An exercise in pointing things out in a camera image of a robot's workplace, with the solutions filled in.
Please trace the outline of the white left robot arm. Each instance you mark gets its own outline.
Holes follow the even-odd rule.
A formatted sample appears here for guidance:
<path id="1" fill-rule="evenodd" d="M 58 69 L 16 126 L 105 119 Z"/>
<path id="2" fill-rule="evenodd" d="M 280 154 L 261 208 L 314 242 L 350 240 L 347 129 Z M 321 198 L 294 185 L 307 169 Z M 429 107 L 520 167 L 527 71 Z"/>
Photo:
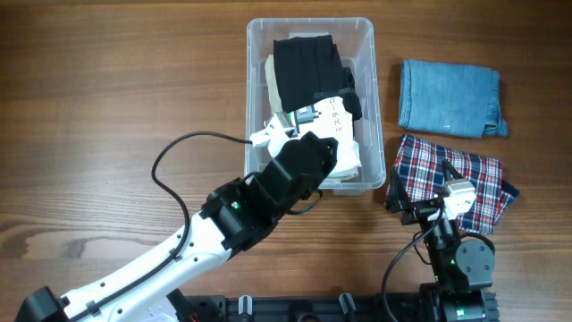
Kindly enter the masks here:
<path id="1" fill-rule="evenodd" d="M 184 225 L 168 239 L 101 280 L 57 297 L 47 287 L 29 295 L 19 321 L 142 321 L 182 318 L 174 309 L 150 312 L 191 279 L 251 249 L 284 215 L 318 191 L 336 165 L 338 142 L 309 131 L 287 141 L 261 172 L 212 191 L 196 214 L 175 197 Z"/>

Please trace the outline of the black garment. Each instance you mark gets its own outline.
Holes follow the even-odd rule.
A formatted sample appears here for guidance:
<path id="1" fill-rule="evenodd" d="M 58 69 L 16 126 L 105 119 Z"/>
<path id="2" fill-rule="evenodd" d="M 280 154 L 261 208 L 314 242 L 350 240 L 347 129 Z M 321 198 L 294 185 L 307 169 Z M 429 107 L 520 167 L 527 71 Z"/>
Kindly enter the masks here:
<path id="1" fill-rule="evenodd" d="M 330 35 L 275 40 L 273 63 L 283 111 L 290 113 L 328 97 L 341 97 L 352 119 L 362 118 L 353 73 L 342 65 Z"/>

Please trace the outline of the blue jeans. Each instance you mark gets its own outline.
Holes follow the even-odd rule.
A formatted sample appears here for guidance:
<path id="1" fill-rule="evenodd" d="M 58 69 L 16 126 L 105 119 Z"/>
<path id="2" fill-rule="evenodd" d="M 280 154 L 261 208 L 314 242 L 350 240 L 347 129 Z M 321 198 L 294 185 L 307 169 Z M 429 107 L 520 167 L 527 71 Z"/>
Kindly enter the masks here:
<path id="1" fill-rule="evenodd" d="M 500 80 L 488 67 L 405 60 L 398 125 L 456 137 L 506 137 Z"/>

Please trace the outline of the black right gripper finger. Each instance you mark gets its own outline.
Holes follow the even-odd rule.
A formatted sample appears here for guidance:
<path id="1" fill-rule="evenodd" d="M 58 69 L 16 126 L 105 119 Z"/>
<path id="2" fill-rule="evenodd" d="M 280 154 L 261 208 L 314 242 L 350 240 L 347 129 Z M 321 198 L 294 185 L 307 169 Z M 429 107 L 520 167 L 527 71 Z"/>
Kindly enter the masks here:
<path id="1" fill-rule="evenodd" d="M 442 160 L 442 171 L 444 180 L 446 182 L 458 180 L 460 178 L 460 173 L 455 169 L 455 167 L 448 159 Z"/>
<path id="2" fill-rule="evenodd" d="M 410 197 L 395 168 L 391 169 L 391 181 L 387 190 L 385 208 L 390 213 L 401 213 L 411 209 Z"/>

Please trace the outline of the red blue plaid shirt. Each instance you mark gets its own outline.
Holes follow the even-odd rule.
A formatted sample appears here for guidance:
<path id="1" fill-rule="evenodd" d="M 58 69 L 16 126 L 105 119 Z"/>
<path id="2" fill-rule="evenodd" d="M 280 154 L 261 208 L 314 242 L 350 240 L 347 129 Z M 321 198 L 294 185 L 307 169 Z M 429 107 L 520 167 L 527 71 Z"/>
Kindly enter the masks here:
<path id="1" fill-rule="evenodd" d="M 400 139 L 393 168 L 410 200 L 421 201 L 431 199 L 442 190 L 444 159 L 475 187 L 475 202 L 469 211 L 457 217 L 458 227 L 468 232 L 492 234 L 501 215 L 519 195 L 519 190 L 504 179 L 500 160 L 446 148 L 405 134 Z"/>

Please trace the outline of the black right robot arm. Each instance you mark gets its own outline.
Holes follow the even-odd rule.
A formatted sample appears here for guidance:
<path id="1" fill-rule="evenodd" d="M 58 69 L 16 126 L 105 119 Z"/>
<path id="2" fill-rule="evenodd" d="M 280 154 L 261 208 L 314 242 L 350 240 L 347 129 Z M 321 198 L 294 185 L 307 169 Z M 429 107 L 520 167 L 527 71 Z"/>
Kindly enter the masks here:
<path id="1" fill-rule="evenodd" d="M 399 260 L 422 242 L 429 255 L 425 262 L 434 281 L 421 284 L 416 294 L 415 317 L 423 321 L 498 321 L 496 295 L 488 292 L 495 268 L 495 247 L 479 233 L 461 233 L 456 218 L 465 214 L 476 199 L 474 185 L 452 164 L 442 161 L 444 184 L 432 198 L 412 201 L 398 171 L 391 171 L 386 209 L 401 214 L 403 225 L 419 225 L 420 233 L 391 261 L 383 275 L 381 305 L 390 321 L 387 284 Z"/>

